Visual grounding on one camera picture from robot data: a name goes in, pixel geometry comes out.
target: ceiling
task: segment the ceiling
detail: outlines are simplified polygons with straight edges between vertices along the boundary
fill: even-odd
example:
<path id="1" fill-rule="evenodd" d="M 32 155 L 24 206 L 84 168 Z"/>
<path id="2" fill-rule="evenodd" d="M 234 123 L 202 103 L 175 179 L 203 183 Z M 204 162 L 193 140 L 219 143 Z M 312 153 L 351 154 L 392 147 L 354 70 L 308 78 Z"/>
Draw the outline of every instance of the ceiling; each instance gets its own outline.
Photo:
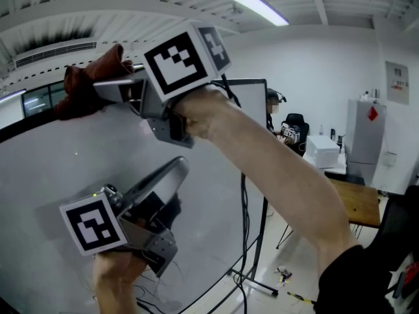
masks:
<path id="1" fill-rule="evenodd" d="M 267 0 L 293 24 L 372 27 L 373 15 L 419 27 L 419 0 Z M 0 65 L 75 39 L 144 43 L 185 20 L 215 24 L 223 36 L 271 27 L 231 0 L 0 0 Z"/>

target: red diamond sticker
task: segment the red diamond sticker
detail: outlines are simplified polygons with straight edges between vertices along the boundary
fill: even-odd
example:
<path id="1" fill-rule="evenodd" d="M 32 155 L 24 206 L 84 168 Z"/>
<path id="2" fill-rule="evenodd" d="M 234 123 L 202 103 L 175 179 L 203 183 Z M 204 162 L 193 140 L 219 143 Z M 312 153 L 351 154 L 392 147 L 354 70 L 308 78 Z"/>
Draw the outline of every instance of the red diamond sticker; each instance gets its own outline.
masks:
<path id="1" fill-rule="evenodd" d="M 371 106 L 371 109 L 368 112 L 368 118 L 371 121 L 374 121 L 377 118 L 377 116 L 378 116 L 377 111 L 375 110 L 374 106 Z"/>

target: forearm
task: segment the forearm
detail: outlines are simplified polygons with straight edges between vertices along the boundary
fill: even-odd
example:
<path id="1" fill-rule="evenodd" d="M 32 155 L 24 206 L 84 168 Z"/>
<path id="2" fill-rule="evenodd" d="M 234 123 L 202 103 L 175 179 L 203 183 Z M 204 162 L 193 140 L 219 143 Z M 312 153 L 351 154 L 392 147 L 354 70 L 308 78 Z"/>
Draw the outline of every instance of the forearm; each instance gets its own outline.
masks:
<path id="1" fill-rule="evenodd" d="M 101 314 L 135 314 L 136 299 L 132 285 L 101 281 L 96 287 Z"/>
<path id="2" fill-rule="evenodd" d="M 208 138 L 259 188 L 300 235 L 316 246 L 329 265 L 356 244 L 344 206 L 330 181 L 300 156 L 261 129 L 231 104 L 220 106 Z M 337 247 L 331 252 L 330 243 Z"/>

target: brown cloth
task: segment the brown cloth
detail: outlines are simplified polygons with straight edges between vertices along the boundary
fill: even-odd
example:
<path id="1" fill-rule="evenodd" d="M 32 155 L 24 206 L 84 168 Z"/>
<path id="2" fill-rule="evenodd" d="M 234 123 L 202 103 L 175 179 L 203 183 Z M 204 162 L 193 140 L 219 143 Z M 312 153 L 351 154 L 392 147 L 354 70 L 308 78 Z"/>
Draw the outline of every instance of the brown cloth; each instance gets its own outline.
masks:
<path id="1" fill-rule="evenodd" d="M 98 97 L 93 83 L 133 73 L 132 61 L 122 61 L 123 53 L 122 45 L 116 44 L 86 68 L 69 66 L 65 70 L 64 90 L 67 96 L 55 106 L 59 120 L 93 114 L 108 103 Z"/>

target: whiteboard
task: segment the whiteboard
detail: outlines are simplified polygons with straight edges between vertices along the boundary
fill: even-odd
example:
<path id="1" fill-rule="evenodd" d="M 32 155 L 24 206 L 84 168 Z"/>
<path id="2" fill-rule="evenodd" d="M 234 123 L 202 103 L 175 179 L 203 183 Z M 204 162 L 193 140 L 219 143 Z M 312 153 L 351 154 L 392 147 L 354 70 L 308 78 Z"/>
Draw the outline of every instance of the whiteboard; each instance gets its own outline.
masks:
<path id="1" fill-rule="evenodd" d="M 266 127 L 266 82 L 231 83 L 243 110 Z M 58 207 L 106 183 L 125 192 L 176 156 L 186 157 L 191 167 L 172 227 L 177 265 L 170 264 L 159 281 L 146 271 L 136 295 L 165 313 L 179 313 L 241 257 L 240 172 L 208 141 L 198 139 L 189 150 L 158 141 L 147 126 L 118 104 L 0 144 L 0 296 L 14 309 L 97 313 L 93 259 L 80 255 Z M 250 245 L 259 235 L 263 196 L 249 181 L 247 189 Z"/>

